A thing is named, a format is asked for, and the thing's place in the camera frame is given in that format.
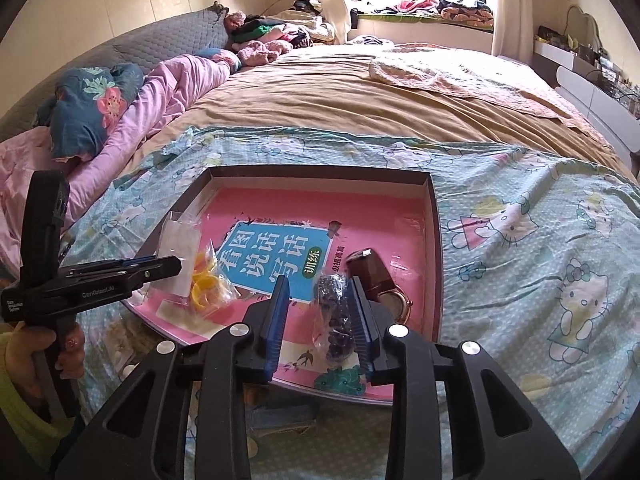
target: light blue blanket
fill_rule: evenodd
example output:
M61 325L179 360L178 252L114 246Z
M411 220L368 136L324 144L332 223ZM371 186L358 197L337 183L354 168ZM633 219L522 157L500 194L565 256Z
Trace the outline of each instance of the light blue blanket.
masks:
M583 473L610 449L640 399L636 184L602 166L501 144L189 128L92 206L70 233L76 241L65 264L132 257L203 169L222 164L431 172L444 253L442 342L479 341ZM87 416L119 384L102 340L112 321L126 317L119 304L79 316L92 342ZM388 410L331 404L327 413L313 436L262 439L254 478L383 478ZM446 426L443 437L447 450Z

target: green label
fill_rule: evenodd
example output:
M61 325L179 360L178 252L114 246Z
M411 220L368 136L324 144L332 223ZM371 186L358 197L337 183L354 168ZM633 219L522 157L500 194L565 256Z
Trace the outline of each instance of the green label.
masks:
M322 249L320 247L311 247L306 254L305 265L302 267L302 276L304 278L312 278L318 272L320 266L320 256L322 256Z

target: bed sheet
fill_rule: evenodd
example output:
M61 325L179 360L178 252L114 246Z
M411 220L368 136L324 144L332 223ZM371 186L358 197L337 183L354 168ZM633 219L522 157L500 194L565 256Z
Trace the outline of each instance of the bed sheet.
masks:
M188 126L295 126L431 142L503 142L596 162L633 178L613 148L558 120L480 99L400 88L373 80L375 45L301 48L274 63L231 76L142 146L124 169L174 140Z
M431 172L443 235L442 342L479 341L583 473L610 449L640 399L637 184L599 164L494 142L189 127L117 179L71 229L65 264L132 257L204 168L222 164ZM120 383L105 340L119 332L132 348L154 341L121 304L78 319L88 338L82 395L90 418ZM390 412L328 403L321 413L311 436L260 439L253 478L384 478ZM187 478L196 432L192 423ZM450 458L446 422L442 434Z

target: finger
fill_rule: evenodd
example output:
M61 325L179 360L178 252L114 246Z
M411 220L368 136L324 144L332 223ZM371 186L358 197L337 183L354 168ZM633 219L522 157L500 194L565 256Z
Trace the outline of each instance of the finger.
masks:
M79 349L75 352L63 352L58 357L56 368L59 370L73 370L78 368L84 362L84 350Z
M53 345L56 333L42 326L22 326L16 328L11 338L13 351L24 358Z
M80 325L76 323L76 326L65 335L65 351L73 351L76 348L82 348L84 346L84 332L80 328Z
M81 379L84 375L84 366L80 366L79 368L75 368L74 370L64 370L60 374L60 379Z

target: brown bed sheet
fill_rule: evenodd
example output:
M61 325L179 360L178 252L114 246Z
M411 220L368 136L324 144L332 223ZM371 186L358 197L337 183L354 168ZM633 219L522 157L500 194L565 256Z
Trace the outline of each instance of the brown bed sheet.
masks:
M149 139L124 169L190 125L304 126L431 142L502 142L597 162L634 180L613 148L558 120L479 99L389 86L369 78L375 46L318 46L237 73Z

